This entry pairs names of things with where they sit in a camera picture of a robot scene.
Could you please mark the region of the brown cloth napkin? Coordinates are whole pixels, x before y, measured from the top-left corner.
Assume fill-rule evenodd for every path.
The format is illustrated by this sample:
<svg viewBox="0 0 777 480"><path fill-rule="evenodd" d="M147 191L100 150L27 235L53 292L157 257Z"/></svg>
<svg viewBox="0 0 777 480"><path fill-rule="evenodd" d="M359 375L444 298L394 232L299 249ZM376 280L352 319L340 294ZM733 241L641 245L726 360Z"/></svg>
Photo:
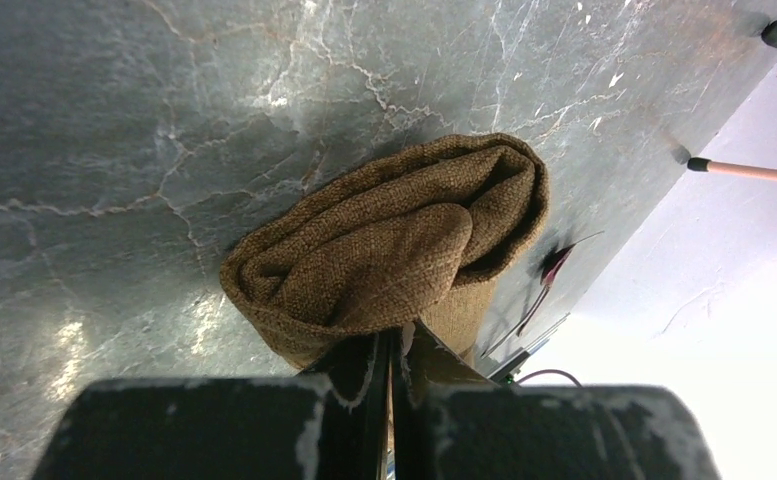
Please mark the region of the brown cloth napkin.
<svg viewBox="0 0 777 480"><path fill-rule="evenodd" d="M414 321L469 359L499 277L541 236L550 204L548 169L527 143L447 135L347 173L245 235L220 284L298 369Z"/></svg>

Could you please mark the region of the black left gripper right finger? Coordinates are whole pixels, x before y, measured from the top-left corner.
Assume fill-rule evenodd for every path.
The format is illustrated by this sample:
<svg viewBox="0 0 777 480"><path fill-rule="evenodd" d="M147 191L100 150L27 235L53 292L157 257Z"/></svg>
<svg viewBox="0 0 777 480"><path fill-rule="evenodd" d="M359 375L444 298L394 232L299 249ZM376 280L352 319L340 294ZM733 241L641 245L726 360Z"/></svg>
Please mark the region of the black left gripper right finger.
<svg viewBox="0 0 777 480"><path fill-rule="evenodd" d="M454 443L452 393L494 383L448 348L423 323L397 334L394 349L394 449L398 479L441 479L442 455Z"/></svg>

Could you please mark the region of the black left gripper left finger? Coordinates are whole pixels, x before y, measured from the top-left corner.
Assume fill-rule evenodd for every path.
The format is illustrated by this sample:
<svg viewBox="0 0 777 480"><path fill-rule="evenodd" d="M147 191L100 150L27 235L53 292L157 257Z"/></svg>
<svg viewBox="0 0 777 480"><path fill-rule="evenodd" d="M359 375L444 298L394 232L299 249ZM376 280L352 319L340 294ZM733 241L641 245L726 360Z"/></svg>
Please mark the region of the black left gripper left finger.
<svg viewBox="0 0 777 480"><path fill-rule="evenodd" d="M349 337L300 374L328 382L317 440L318 479L382 479L390 338Z"/></svg>

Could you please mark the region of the purple spoon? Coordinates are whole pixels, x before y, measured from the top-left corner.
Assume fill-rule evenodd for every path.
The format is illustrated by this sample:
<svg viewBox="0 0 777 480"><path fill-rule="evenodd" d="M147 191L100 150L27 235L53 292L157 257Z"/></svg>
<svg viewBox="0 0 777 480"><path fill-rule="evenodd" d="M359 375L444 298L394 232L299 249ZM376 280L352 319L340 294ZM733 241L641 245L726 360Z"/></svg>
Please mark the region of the purple spoon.
<svg viewBox="0 0 777 480"><path fill-rule="evenodd" d="M553 250L544 258L541 264L540 279L539 279L541 290L536 300L534 301L533 305L529 308L528 312L524 315L524 317L520 320L520 322L517 325L516 335L518 337L523 335L524 331L527 329L528 324L535 316L537 311L540 309L542 303L544 302L544 300L552 290L552 286L556 280L557 275L563 268L567 259L571 256L574 248L580 243L586 240L592 239L601 234L603 234L603 231L598 231L591 235L580 238L578 240L569 242L565 246L558 248L556 250Z"/></svg>

